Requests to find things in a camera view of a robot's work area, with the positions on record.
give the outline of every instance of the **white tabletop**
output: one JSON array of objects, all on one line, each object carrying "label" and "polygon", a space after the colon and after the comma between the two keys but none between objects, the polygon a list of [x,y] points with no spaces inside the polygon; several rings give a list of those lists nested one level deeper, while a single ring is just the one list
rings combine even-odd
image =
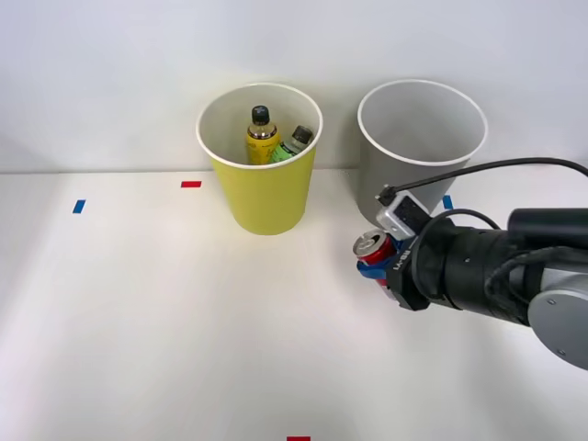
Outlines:
[{"label": "white tabletop", "polygon": [[[532,330],[404,311],[356,272],[352,185],[314,172],[300,224],[261,237],[213,173],[1,175],[0,440],[585,441],[588,372]],[[504,225],[586,189],[517,167],[449,194]]]}]

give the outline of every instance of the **black bottle cap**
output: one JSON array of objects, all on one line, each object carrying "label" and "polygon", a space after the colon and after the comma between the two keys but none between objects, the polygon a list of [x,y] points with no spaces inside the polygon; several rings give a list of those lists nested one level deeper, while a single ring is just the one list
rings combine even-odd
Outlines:
[{"label": "black bottle cap", "polygon": [[307,129],[304,126],[298,126],[294,133],[292,133],[292,138],[296,141],[302,142],[303,144],[308,144],[312,138],[312,130]]},{"label": "black bottle cap", "polygon": [[266,106],[255,106],[251,109],[251,120],[257,126],[265,126],[269,123],[269,110]]}]

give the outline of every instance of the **red can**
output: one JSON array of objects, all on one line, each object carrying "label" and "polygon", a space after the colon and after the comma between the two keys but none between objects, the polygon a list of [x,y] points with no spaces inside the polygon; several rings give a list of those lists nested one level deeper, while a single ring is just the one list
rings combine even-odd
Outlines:
[{"label": "red can", "polygon": [[[357,260],[368,266],[383,262],[396,254],[396,248],[389,235],[383,230],[372,230],[359,236],[353,245],[353,252]],[[386,279],[377,279],[377,282],[386,287]]]}]

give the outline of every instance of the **bottle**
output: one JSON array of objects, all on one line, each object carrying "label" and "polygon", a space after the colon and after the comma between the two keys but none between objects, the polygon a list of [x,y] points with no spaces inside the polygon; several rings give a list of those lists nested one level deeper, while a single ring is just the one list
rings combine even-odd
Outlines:
[{"label": "bottle", "polygon": [[269,162],[271,164],[279,163],[296,156],[308,147],[311,138],[312,131],[310,129],[304,126],[298,126],[294,130],[294,133],[292,133],[292,139],[290,141],[282,141],[276,147]]},{"label": "bottle", "polygon": [[249,164],[268,164],[274,149],[279,144],[276,124],[269,120],[269,110],[266,106],[255,106],[251,110],[251,120],[252,123],[247,129]]}]

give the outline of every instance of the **cup rim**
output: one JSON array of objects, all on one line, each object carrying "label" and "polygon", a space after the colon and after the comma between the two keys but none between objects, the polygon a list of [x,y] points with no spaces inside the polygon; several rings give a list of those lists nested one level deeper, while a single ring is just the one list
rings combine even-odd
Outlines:
[{"label": "cup rim", "polygon": [[[309,144],[309,146],[304,149],[301,153],[297,154],[296,156],[287,159],[286,161],[281,161],[279,163],[275,163],[275,164],[265,164],[265,165],[249,165],[249,164],[239,164],[239,163],[234,163],[232,161],[229,161],[227,159],[224,159],[220,156],[218,156],[216,153],[214,153],[209,147],[207,147],[207,145],[204,143],[204,141],[202,140],[202,137],[200,136],[200,122],[202,120],[202,117],[204,116],[204,114],[206,113],[206,111],[209,109],[209,107],[216,102],[218,99],[221,99],[223,96],[227,96],[228,94],[231,94],[237,90],[240,89],[245,89],[246,87],[256,87],[259,85],[270,85],[270,86],[274,86],[274,87],[281,87],[283,89],[288,89],[291,92],[295,92],[301,96],[304,96],[307,100],[310,101],[310,103],[312,104],[312,106],[314,107],[314,110],[316,111],[316,113],[319,116],[319,129],[317,129],[316,133],[314,134],[314,137],[312,139],[312,142]],[[218,96],[216,96],[214,99],[212,99],[211,101],[209,101],[209,103],[202,109],[202,111],[200,112],[200,114],[198,115],[198,118],[196,120],[196,138],[198,140],[198,143],[200,144],[200,147],[202,147],[202,149],[214,160],[219,161],[220,163],[223,163],[225,165],[228,165],[230,167],[236,167],[236,168],[241,168],[243,170],[269,170],[272,168],[279,168],[279,167],[283,167],[286,166],[288,164],[292,164],[296,161],[298,161],[299,159],[301,159],[303,156],[309,154],[312,150],[314,150],[314,148],[316,147],[316,143],[319,140],[319,138],[321,137],[322,134],[322,112],[321,112],[321,108],[314,102],[314,100],[307,94],[305,94],[304,92],[300,91],[299,89],[297,89],[296,87],[292,87],[290,85],[281,85],[279,83],[266,83],[266,82],[262,82],[262,83],[250,83],[247,85],[242,85],[239,87],[234,87],[231,90],[228,90],[226,92],[224,92],[223,94],[220,94]]]},{"label": "cup rim", "polygon": [[[419,84],[435,85],[438,87],[442,87],[444,89],[447,89],[447,90],[461,96],[466,101],[468,101],[478,111],[478,115],[480,115],[480,118],[482,120],[482,124],[484,125],[484,136],[482,136],[482,139],[481,139],[480,143],[478,144],[478,146],[474,150],[472,150],[470,153],[463,155],[459,158],[449,160],[449,161],[418,161],[416,159],[405,158],[404,156],[400,156],[397,153],[390,152],[389,150],[386,150],[384,147],[379,145],[376,142],[376,140],[374,140],[368,134],[368,131],[364,127],[364,123],[363,123],[363,119],[362,119],[364,105],[367,103],[369,98],[372,95],[374,95],[376,92],[378,92],[380,89],[383,89],[384,87],[389,87],[391,85],[399,85],[399,84],[407,84],[407,83],[419,83]],[[375,87],[372,90],[370,90],[367,93],[367,95],[365,95],[363,97],[363,99],[361,100],[361,102],[359,103],[359,108],[357,109],[357,122],[359,124],[359,128],[361,129],[361,132],[367,138],[367,140],[374,147],[376,147],[378,150],[380,150],[382,153],[386,154],[387,156],[391,156],[394,159],[398,159],[399,161],[403,161],[404,163],[414,164],[414,165],[425,165],[425,166],[430,166],[430,167],[442,167],[442,166],[446,166],[446,165],[459,164],[459,163],[468,161],[468,159],[471,158],[481,148],[481,146],[486,142],[486,140],[488,139],[488,131],[489,131],[488,120],[486,119],[486,115],[484,114],[484,112],[480,108],[480,106],[478,106],[478,104],[473,99],[471,99],[469,96],[467,96],[463,92],[460,92],[456,88],[451,87],[449,85],[444,85],[443,83],[438,83],[436,81],[423,80],[423,79],[417,79],[417,78],[407,78],[407,79],[402,79],[402,80],[390,81],[388,83],[385,83],[383,85],[379,85],[378,87]]]}]

